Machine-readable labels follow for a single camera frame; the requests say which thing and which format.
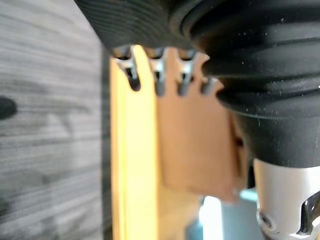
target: black rubber housing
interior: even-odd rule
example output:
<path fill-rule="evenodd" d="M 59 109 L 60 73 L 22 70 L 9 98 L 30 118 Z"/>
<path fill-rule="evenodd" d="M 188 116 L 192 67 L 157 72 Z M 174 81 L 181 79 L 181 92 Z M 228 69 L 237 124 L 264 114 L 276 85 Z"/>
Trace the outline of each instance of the black rubber housing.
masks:
<path fill-rule="evenodd" d="M 223 83 L 217 97 L 236 113 L 250 154 L 279 166 L 320 166 L 320 1 L 190 6 L 172 7 L 170 27 L 210 56 L 203 73 Z"/>
<path fill-rule="evenodd" d="M 74 0 L 108 50 L 138 44 L 147 48 L 192 49 L 170 31 L 169 8 L 175 0 Z"/>

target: wood grain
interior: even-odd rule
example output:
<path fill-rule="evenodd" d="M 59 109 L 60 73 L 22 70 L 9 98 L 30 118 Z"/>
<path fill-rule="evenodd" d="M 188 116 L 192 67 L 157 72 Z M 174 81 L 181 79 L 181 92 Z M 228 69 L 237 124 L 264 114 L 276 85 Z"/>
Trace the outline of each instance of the wood grain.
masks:
<path fill-rule="evenodd" d="M 106 71 L 73 1 L 0 0 L 0 239 L 103 239 Z"/>

